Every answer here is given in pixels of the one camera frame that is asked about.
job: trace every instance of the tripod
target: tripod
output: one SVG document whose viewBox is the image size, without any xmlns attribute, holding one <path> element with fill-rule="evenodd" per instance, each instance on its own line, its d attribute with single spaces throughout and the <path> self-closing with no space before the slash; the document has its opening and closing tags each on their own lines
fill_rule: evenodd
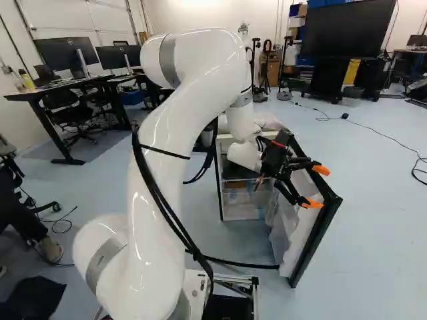
<svg viewBox="0 0 427 320">
<path fill-rule="evenodd" d="M 278 74 L 279 92 L 277 94 L 278 100 L 282 100 L 282 101 L 287 101 L 287 100 L 290 100 L 292 98 L 292 90 L 291 90 L 289 82 L 287 83 L 287 86 L 289 88 L 289 93 L 281 92 L 281 90 L 282 90 L 282 85 L 284 82 L 283 68 L 285 66 L 286 48 L 288 48 L 288 45 L 292 45 L 293 43 L 294 43 L 294 40 L 291 36 L 285 37 L 285 44 L 284 44 L 283 50 L 282 50 L 282 60 L 280 61 L 280 68 L 279 68 L 279 74 Z"/>
<path fill-rule="evenodd" d="M 264 86 L 264 93 L 268 95 L 268 93 L 272 92 L 270 88 L 270 82 L 268 81 L 268 58 L 272 52 L 272 42 L 267 39 L 264 41 L 263 53 L 267 56 L 266 62 L 261 64 L 261 76 L 262 80 L 260 83 L 260 87 Z"/>
<path fill-rule="evenodd" d="M 251 84 L 252 84 L 252 93 L 256 93 L 255 92 L 255 85 L 254 85 L 254 69 L 255 69 L 255 48 L 260 48 L 261 47 L 261 39 L 260 38 L 252 38 L 252 59 L 250 62 L 251 65 Z"/>
</svg>

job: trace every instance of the black bag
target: black bag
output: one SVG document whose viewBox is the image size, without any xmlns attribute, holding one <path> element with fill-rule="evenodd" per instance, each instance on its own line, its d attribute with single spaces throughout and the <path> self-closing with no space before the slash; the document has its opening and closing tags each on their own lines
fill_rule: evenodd
<svg viewBox="0 0 427 320">
<path fill-rule="evenodd" d="M 48 320 L 55 312 L 67 285 L 41 276 L 20 281 L 5 303 L 0 304 L 4 320 Z"/>
</svg>

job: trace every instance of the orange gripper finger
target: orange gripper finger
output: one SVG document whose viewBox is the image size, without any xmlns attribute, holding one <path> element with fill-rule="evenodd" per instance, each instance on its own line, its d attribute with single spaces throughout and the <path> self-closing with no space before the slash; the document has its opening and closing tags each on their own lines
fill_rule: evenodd
<svg viewBox="0 0 427 320">
<path fill-rule="evenodd" d="M 331 171 L 324 165 L 314 165 L 312 168 L 315 172 L 320 173 L 321 175 L 330 175 Z"/>
<path fill-rule="evenodd" d="M 306 199 L 308 200 L 308 202 L 310 202 L 310 204 L 308 205 L 307 203 L 303 203 L 301 205 L 301 207 L 303 207 L 303 208 L 307 208 L 307 209 L 308 208 L 322 208 L 324 206 L 324 204 L 321 202 L 317 202 L 317 201 L 311 200 L 309 198 L 306 198 Z"/>
</svg>

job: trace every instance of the sneaker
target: sneaker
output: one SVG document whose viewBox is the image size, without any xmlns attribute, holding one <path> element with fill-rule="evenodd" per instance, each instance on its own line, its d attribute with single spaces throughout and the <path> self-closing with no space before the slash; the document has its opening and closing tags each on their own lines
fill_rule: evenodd
<svg viewBox="0 0 427 320">
<path fill-rule="evenodd" d="M 6 273 L 6 267 L 4 265 L 0 265 L 0 278 L 4 276 Z"/>
<path fill-rule="evenodd" d="M 50 237 L 46 237 L 39 242 L 41 254 L 48 262 L 57 263 L 62 259 L 64 250 L 62 246 Z"/>
</svg>

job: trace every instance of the computer monitor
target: computer monitor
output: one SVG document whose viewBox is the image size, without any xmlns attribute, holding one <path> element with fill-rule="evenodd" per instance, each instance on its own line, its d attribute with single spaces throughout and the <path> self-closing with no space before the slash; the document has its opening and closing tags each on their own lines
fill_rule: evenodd
<svg viewBox="0 0 427 320">
<path fill-rule="evenodd" d="M 129 45 L 129 42 L 127 42 L 126 40 L 114 40 L 113 45 L 115 45 L 116 47 L 120 47 L 122 45 Z"/>
<path fill-rule="evenodd" d="M 89 37 L 38 39 L 34 42 L 43 60 L 54 71 L 81 69 L 77 49 L 81 49 L 86 65 L 99 62 Z"/>
<path fill-rule="evenodd" d="M 47 65 L 35 65 L 35 72 L 37 72 L 40 81 L 51 82 L 60 78 L 60 76 L 54 74 L 51 68 Z"/>
<path fill-rule="evenodd" d="M 301 55 L 376 58 L 396 0 L 363 0 L 308 9 Z"/>
<path fill-rule="evenodd" d="M 104 70 L 126 68 L 125 54 L 129 60 L 131 67 L 141 65 L 139 55 L 141 47 L 139 45 L 110 45 L 104 47 L 96 47 L 99 60 L 101 61 Z"/>
<path fill-rule="evenodd" d="M 409 47 L 427 47 L 427 35 L 411 35 L 407 46 Z"/>
</svg>

